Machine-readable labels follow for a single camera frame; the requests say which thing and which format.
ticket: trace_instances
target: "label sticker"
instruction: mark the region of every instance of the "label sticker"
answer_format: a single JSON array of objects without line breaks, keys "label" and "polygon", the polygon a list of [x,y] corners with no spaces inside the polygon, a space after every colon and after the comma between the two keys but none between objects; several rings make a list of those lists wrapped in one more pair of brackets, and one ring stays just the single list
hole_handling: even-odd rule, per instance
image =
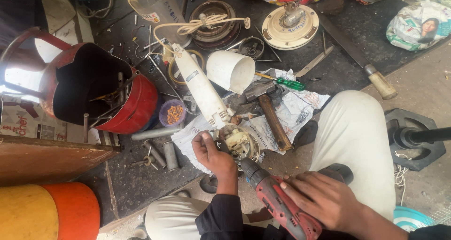
[{"label": "label sticker", "polygon": [[148,21],[151,21],[153,23],[158,23],[160,22],[160,17],[155,13],[150,13],[150,14],[143,14],[142,17]]},{"label": "label sticker", "polygon": [[199,71],[194,71],[192,74],[190,74],[187,78],[186,78],[186,82],[189,82],[191,79],[193,79],[196,75],[199,74]]}]

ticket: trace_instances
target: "purple plastic container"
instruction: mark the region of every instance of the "purple plastic container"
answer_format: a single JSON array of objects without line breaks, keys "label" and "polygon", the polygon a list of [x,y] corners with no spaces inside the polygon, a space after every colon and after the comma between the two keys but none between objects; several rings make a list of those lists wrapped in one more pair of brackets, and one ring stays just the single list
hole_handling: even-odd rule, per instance
[{"label": "purple plastic container", "polygon": [[[181,105],[182,106],[182,115],[180,116],[180,119],[173,123],[173,124],[168,124],[167,122],[167,118],[168,118],[168,110],[171,108],[171,106],[177,106],[177,105]],[[177,126],[178,124],[180,124],[181,122],[183,122],[185,120],[185,116],[186,116],[186,108],[185,108],[185,104],[177,99],[172,99],[167,101],[166,103],[164,103],[161,106],[161,110],[160,110],[160,114],[158,115],[158,118],[160,119],[160,122],[163,124],[163,126],[165,127],[174,127]]]}]

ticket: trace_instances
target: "white pants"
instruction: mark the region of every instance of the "white pants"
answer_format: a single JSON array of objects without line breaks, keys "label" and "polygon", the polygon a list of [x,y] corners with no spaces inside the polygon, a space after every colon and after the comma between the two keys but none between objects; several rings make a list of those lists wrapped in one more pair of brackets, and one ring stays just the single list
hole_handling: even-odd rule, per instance
[{"label": "white pants", "polygon": [[[349,187],[358,201],[393,220],[395,187],[393,161],[384,112],[373,97],[359,91],[338,93],[321,113],[311,171],[332,163],[351,168]],[[195,219],[208,202],[167,196],[150,204],[146,229],[152,240],[199,240]],[[243,214],[243,222],[249,222]],[[272,221],[251,223],[266,227]]]}]

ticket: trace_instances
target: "white plastic cup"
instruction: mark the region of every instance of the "white plastic cup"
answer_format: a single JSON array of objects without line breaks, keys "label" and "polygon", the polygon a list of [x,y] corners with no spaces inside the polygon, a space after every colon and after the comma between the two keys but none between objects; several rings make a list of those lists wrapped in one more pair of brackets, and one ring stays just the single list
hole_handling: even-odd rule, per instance
[{"label": "white plastic cup", "polygon": [[208,79],[239,95],[251,84],[254,74],[254,60],[239,53],[219,50],[206,62]]}]

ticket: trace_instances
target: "chickpeas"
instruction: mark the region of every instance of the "chickpeas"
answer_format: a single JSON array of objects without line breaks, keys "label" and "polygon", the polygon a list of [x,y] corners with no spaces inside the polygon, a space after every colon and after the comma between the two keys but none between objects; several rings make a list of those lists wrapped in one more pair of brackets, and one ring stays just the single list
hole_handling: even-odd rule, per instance
[{"label": "chickpeas", "polygon": [[181,105],[171,106],[168,110],[167,122],[168,124],[174,124],[182,116],[183,108]]}]

